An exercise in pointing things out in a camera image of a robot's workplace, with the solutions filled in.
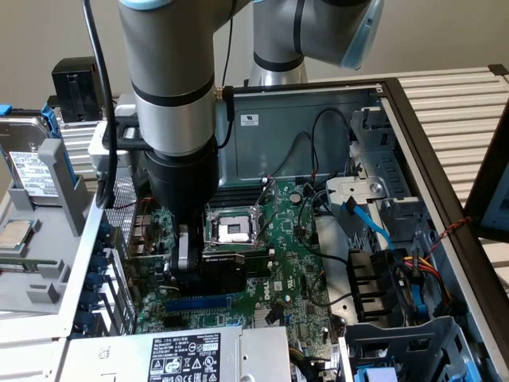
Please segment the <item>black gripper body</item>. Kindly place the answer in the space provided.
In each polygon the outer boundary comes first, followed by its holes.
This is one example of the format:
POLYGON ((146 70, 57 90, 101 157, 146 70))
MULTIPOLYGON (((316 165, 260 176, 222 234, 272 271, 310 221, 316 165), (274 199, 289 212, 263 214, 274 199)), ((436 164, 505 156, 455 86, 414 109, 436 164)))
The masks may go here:
POLYGON ((217 141, 211 138, 193 154, 170 157, 145 152, 153 198, 178 224, 191 224, 212 199, 219 184, 217 141))

